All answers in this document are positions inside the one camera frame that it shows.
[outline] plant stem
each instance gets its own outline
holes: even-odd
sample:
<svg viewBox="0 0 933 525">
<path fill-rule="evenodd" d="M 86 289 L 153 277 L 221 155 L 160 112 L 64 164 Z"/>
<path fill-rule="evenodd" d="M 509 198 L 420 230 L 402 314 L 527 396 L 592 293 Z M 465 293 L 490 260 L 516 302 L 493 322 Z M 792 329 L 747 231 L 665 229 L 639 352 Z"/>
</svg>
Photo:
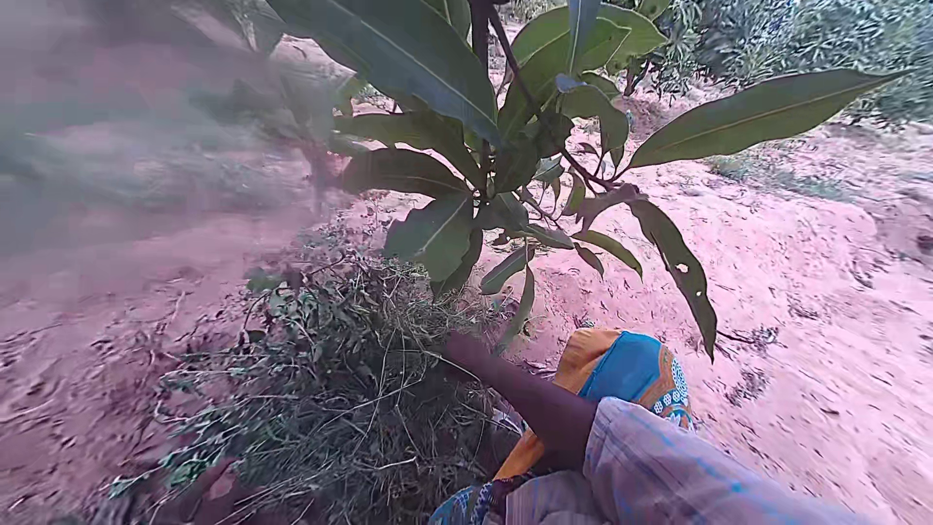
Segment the plant stem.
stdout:
<svg viewBox="0 0 933 525">
<path fill-rule="evenodd" d="M 474 0 L 474 4 L 479 4 L 482 2 L 483 0 Z M 528 91 L 528 87 L 524 85 L 524 82 L 522 82 L 522 77 L 519 75 L 519 63 L 517 60 L 515 60 L 515 53 L 512 52 L 512 47 L 508 43 L 506 30 L 504 27 L 502 27 L 502 21 L 499 20 L 499 14 L 493 10 L 490 14 L 489 20 L 493 23 L 493 29 L 495 30 L 496 37 L 499 39 L 499 44 L 502 45 L 502 51 L 506 53 L 506 61 L 508 62 L 508 67 L 512 70 L 512 76 L 514 77 L 512 81 L 518 84 L 519 91 L 522 92 L 525 100 L 528 101 L 528 106 L 530 106 L 535 111 L 535 116 L 538 117 L 538 120 L 543 124 L 544 120 L 541 119 L 541 109 L 538 107 L 537 102 L 535 102 L 535 97 L 533 97 L 531 92 Z M 614 185 L 611 182 L 602 180 L 599 177 L 595 177 L 590 172 L 588 172 L 586 168 L 577 162 L 577 159 L 574 159 L 570 153 L 567 152 L 567 148 L 564 146 L 564 144 L 558 144 L 559 141 L 553 136 L 553 133 L 551 133 L 551 139 L 557 146 L 557 149 L 561 152 L 561 155 L 563 155 L 564 158 L 567 159 L 567 161 L 570 163 L 570 165 L 573 166 L 578 173 L 580 173 L 580 176 L 583 177 L 584 180 L 590 180 L 596 184 L 599 184 L 607 192 L 614 188 Z"/>
</svg>

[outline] green leaf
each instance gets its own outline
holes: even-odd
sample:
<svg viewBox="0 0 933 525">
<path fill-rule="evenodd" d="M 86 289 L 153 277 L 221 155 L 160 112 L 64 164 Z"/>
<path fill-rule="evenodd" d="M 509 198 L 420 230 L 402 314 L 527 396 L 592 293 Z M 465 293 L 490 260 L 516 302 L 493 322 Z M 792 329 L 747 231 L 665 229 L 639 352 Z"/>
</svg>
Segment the green leaf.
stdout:
<svg viewBox="0 0 933 525">
<path fill-rule="evenodd" d="M 271 0 L 289 26 L 389 96 L 413 95 L 498 146 L 493 85 L 480 60 L 421 0 Z"/>
<path fill-rule="evenodd" d="M 535 139 L 537 156 L 546 159 L 561 151 L 573 129 L 573 121 L 565 115 L 546 110 L 540 120 L 525 126 L 524 133 Z"/>
<path fill-rule="evenodd" d="M 470 232 L 469 249 L 464 254 L 460 265 L 446 279 L 441 281 L 431 281 L 431 291 L 435 297 L 440 297 L 448 291 L 459 291 L 464 287 L 469 279 L 473 266 L 480 259 L 482 252 L 482 230 L 477 228 Z"/>
<path fill-rule="evenodd" d="M 550 230 L 537 224 L 529 224 L 525 226 L 524 230 L 544 246 L 562 249 L 573 249 L 574 247 L 574 241 L 570 240 L 570 237 L 560 230 Z"/>
<path fill-rule="evenodd" d="M 600 234 L 599 232 L 595 232 L 593 230 L 579 232 L 571 236 L 578 241 L 590 243 L 604 249 L 605 251 L 608 251 L 614 255 L 616 259 L 619 259 L 626 266 L 632 268 L 638 274 L 638 278 L 642 278 L 641 263 L 635 258 L 631 251 L 629 251 L 622 245 L 621 242 L 617 241 L 616 239 L 610 237 L 609 235 Z"/>
<path fill-rule="evenodd" d="M 600 213 L 611 206 L 637 199 L 638 187 L 633 184 L 622 184 L 615 190 L 601 193 L 590 199 L 583 199 L 577 207 L 577 222 L 583 221 L 583 231 L 590 229 L 592 222 Z"/>
<path fill-rule="evenodd" d="M 353 117 L 353 97 L 357 96 L 365 86 L 366 81 L 358 75 L 345 78 L 337 85 L 337 92 L 334 95 L 334 107 L 344 117 Z"/>
<path fill-rule="evenodd" d="M 570 197 L 567 199 L 564 211 L 561 212 L 561 217 L 576 215 L 580 204 L 583 202 L 583 197 L 586 196 L 586 186 L 583 185 L 583 180 L 573 171 L 570 172 L 570 175 L 574 179 L 574 186 L 570 189 Z"/>
<path fill-rule="evenodd" d="M 625 169 L 731 155 L 765 140 L 803 133 L 860 94 L 905 73 L 879 76 L 837 69 L 767 80 L 669 122 L 635 151 Z"/>
<path fill-rule="evenodd" d="M 651 241 L 664 266 L 674 278 L 680 292 L 687 298 L 690 312 L 700 327 L 703 345 L 710 361 L 716 345 L 716 312 L 706 296 L 706 273 L 693 253 L 684 244 L 684 238 L 667 215 L 647 200 L 629 203 L 632 214 L 641 223 L 642 233 Z"/>
<path fill-rule="evenodd" d="M 626 35 L 628 35 L 627 29 L 621 29 L 610 21 L 597 19 L 583 47 L 582 56 L 578 60 L 578 70 L 602 67 Z M 569 41 L 568 29 L 563 35 L 533 54 L 519 71 L 522 82 L 539 106 L 557 92 L 554 79 L 564 71 Z M 518 87 L 518 82 L 512 82 L 508 86 L 506 102 L 499 111 L 500 134 L 504 138 L 517 135 L 534 114 L 535 111 L 528 106 L 524 93 Z"/>
<path fill-rule="evenodd" d="M 504 228 L 520 231 L 527 225 L 528 210 L 512 193 L 499 193 L 476 216 L 476 227 L 483 230 Z"/>
<path fill-rule="evenodd" d="M 638 4 L 638 13 L 650 20 L 655 20 L 670 5 L 671 0 L 642 0 Z"/>
<path fill-rule="evenodd" d="M 599 16 L 612 21 L 618 27 L 628 27 L 632 30 L 607 61 L 606 72 L 609 75 L 617 75 L 625 69 L 629 64 L 629 57 L 646 55 L 667 43 L 667 38 L 654 22 L 631 9 L 603 4 Z"/>
<path fill-rule="evenodd" d="M 502 355 L 508 349 L 508 346 L 515 339 L 515 336 L 522 331 L 524 323 L 528 321 L 531 315 L 531 307 L 535 303 L 535 274 L 531 271 L 531 266 L 525 267 L 525 285 L 522 290 L 522 300 L 519 302 L 519 311 L 515 317 L 508 323 L 508 328 L 502 334 L 498 344 L 495 345 L 494 354 Z"/>
<path fill-rule="evenodd" d="M 584 248 L 577 243 L 574 243 L 574 248 L 577 249 L 577 255 L 580 256 L 580 259 L 582 259 L 586 264 L 592 266 L 593 270 L 599 272 L 599 277 L 602 277 L 605 269 L 603 268 L 603 262 L 599 260 L 599 257 L 596 257 L 596 254 L 590 251 L 589 248 Z"/>
<path fill-rule="evenodd" d="M 499 293 L 508 278 L 521 271 L 534 257 L 535 248 L 531 246 L 522 246 L 512 251 L 508 257 L 483 276 L 480 281 L 480 293 L 482 295 Z"/>
<path fill-rule="evenodd" d="M 599 117 L 599 135 L 603 151 L 608 151 L 612 163 L 618 165 L 625 154 L 629 138 L 629 120 L 595 86 L 584 85 L 563 95 L 562 112 L 571 119 Z"/>
<path fill-rule="evenodd" d="M 593 72 L 587 71 L 586 73 L 580 74 L 580 80 L 603 92 L 610 102 L 621 94 L 614 81 L 606 77 L 600 77 Z"/>
<path fill-rule="evenodd" d="M 327 140 L 334 125 L 333 87 L 319 66 L 290 62 L 279 64 L 285 105 L 292 112 L 303 137 Z"/>
<path fill-rule="evenodd" d="M 378 140 L 388 147 L 404 142 L 417 149 L 433 149 L 444 156 L 474 188 L 485 188 L 485 177 L 464 146 L 463 139 L 431 111 L 369 113 L 351 119 L 337 118 L 334 129 L 349 135 Z"/>
<path fill-rule="evenodd" d="M 511 192 L 527 184 L 535 176 L 539 158 L 537 144 L 533 139 L 518 135 L 508 142 L 495 156 L 495 192 Z"/>
<path fill-rule="evenodd" d="M 453 26 L 461 38 L 467 38 L 470 25 L 468 0 L 424 0 L 440 17 Z"/>
<path fill-rule="evenodd" d="M 583 55 L 583 46 L 592 27 L 596 24 L 600 0 L 568 0 L 567 11 L 570 15 L 570 46 L 567 53 L 565 72 L 573 75 L 577 71 L 578 57 Z"/>
<path fill-rule="evenodd" d="M 554 157 L 553 159 L 544 159 L 537 164 L 537 172 L 535 172 L 535 180 L 540 180 L 545 185 L 551 184 L 551 182 L 564 173 L 564 167 L 561 165 L 561 158 Z"/>
<path fill-rule="evenodd" d="M 376 149 L 356 155 L 341 175 L 349 193 L 393 190 L 440 197 L 451 193 L 470 196 L 463 180 L 437 159 L 410 149 Z"/>
<path fill-rule="evenodd" d="M 389 226 L 383 254 L 424 264 L 431 280 L 450 277 L 469 250 L 472 203 L 469 193 L 450 193 L 413 209 Z"/>
</svg>

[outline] ground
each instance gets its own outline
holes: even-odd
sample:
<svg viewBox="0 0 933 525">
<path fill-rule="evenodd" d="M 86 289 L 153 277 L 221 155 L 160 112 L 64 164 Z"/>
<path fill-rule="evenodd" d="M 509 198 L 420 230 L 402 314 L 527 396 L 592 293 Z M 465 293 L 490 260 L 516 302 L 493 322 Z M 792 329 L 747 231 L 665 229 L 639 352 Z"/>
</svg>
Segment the ground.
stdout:
<svg viewBox="0 0 933 525">
<path fill-rule="evenodd" d="M 698 86 L 673 106 L 648 92 L 618 102 L 635 118 L 629 151 L 720 95 Z M 571 138 L 581 140 L 598 135 Z M 834 122 L 739 162 L 751 166 L 749 177 L 684 161 L 626 178 L 672 217 L 703 264 L 722 332 L 715 362 L 624 206 L 592 228 L 635 253 L 644 281 L 608 258 L 601 279 L 573 253 L 536 257 L 536 305 L 509 358 L 547 371 L 583 325 L 652 334 L 684 364 L 704 439 L 804 497 L 880 523 L 930 522 L 930 128 L 892 134 Z M 297 158 L 259 154 L 244 163 L 296 186 L 305 169 Z M 564 199 L 568 193 L 564 187 Z M 247 269 L 300 265 L 303 239 L 323 220 L 343 220 L 362 242 L 380 246 L 389 220 L 421 202 L 397 194 L 334 199 L 298 189 L 274 211 L 202 213 L 117 240 L 105 234 L 127 217 L 78 210 L 68 228 L 95 228 L 107 241 L 6 257 L 0 519 L 44 523 L 87 512 L 116 475 L 166 451 L 158 376 L 186 345 L 237 333 Z M 552 204 L 546 197 L 545 208 Z M 472 280 L 502 256 L 487 245 Z M 506 294 L 521 293 L 519 279 Z"/>
</svg>

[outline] shirt sleeve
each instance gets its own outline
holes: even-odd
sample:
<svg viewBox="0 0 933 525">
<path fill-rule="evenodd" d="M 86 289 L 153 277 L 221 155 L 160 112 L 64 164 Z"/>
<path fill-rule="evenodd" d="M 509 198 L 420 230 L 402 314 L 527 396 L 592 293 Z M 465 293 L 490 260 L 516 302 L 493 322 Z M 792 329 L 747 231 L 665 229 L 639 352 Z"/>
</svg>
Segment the shirt sleeve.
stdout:
<svg viewBox="0 0 933 525">
<path fill-rule="evenodd" d="M 866 523 L 795 496 L 695 434 L 616 398 L 599 404 L 583 474 L 604 516 L 619 523 Z"/>
</svg>

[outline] tree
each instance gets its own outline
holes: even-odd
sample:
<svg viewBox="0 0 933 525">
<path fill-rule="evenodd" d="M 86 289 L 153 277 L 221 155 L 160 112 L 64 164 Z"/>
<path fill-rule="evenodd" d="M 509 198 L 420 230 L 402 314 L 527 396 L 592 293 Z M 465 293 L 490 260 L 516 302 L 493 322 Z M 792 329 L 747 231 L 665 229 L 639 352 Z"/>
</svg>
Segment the tree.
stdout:
<svg viewBox="0 0 933 525">
<path fill-rule="evenodd" d="M 614 83 L 597 71 L 620 57 L 650 53 L 666 42 L 664 36 L 636 10 L 571 0 L 531 20 L 509 43 L 493 3 L 269 0 L 282 31 L 313 38 L 332 59 L 400 107 L 400 112 L 353 116 L 341 105 L 330 144 L 352 145 L 354 137 L 363 137 L 385 147 L 342 149 L 353 158 L 338 184 L 349 192 L 386 189 L 433 199 L 390 226 L 384 253 L 422 263 L 436 294 L 465 285 L 483 249 L 484 230 L 500 230 L 502 240 L 521 240 L 521 247 L 480 284 L 481 293 L 497 293 L 508 277 L 525 274 L 519 311 L 499 351 L 531 311 L 535 277 L 530 262 L 538 247 L 575 250 L 602 274 L 602 261 L 587 248 L 594 246 L 641 273 L 618 240 L 591 229 L 604 210 L 625 204 L 687 299 L 712 359 L 717 318 L 706 296 L 703 268 L 674 223 L 625 182 L 625 175 L 650 165 L 728 155 L 804 132 L 902 73 L 878 76 L 842 69 L 767 80 L 668 123 L 620 169 L 628 120 L 612 103 L 619 95 Z M 490 24 L 512 72 L 501 107 L 488 76 Z M 577 117 L 599 119 L 600 149 L 593 153 L 597 165 L 608 158 L 612 169 L 591 173 L 567 151 L 564 143 Z M 397 149 L 396 143 L 432 149 L 455 171 L 420 151 Z M 560 213 L 581 225 L 572 234 L 528 190 L 538 182 L 559 184 L 561 177 L 573 180 Z"/>
</svg>

